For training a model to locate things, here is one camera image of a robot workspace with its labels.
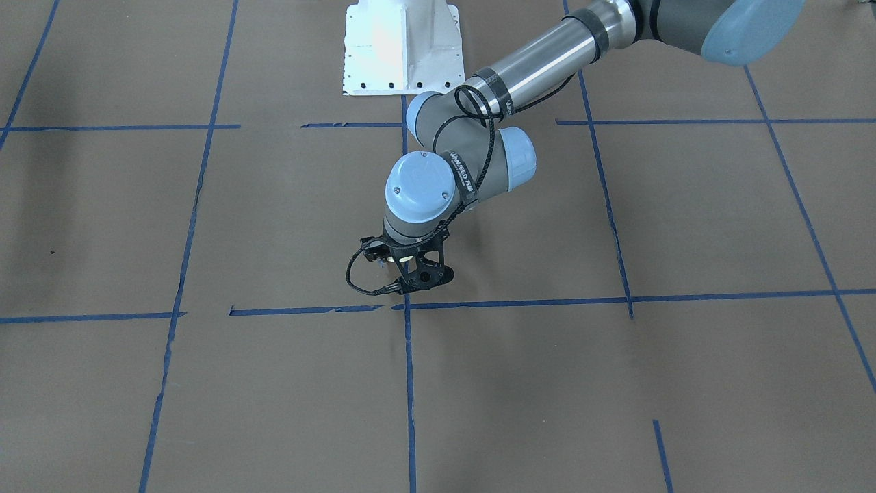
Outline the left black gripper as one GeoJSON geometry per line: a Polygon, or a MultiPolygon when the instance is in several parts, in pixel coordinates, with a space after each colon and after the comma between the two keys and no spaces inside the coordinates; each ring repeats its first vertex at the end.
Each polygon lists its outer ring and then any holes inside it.
{"type": "Polygon", "coordinates": [[[416,262],[418,268],[444,268],[443,243],[448,234],[437,234],[428,241],[400,244],[384,236],[360,239],[363,255],[369,262],[416,262]]]}

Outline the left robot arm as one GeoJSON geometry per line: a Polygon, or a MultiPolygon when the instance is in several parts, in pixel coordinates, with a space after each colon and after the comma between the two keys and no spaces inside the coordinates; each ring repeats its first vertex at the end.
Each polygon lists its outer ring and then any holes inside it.
{"type": "Polygon", "coordinates": [[[408,106],[423,146],[394,166],[385,184],[383,231],[363,238],[370,261],[403,262],[437,251],[457,216],[534,177],[526,132],[500,124],[553,97],[578,70],[614,50],[653,40],[708,62],[747,65],[770,52],[797,22],[801,1],[594,1],[450,92],[408,106]]]}

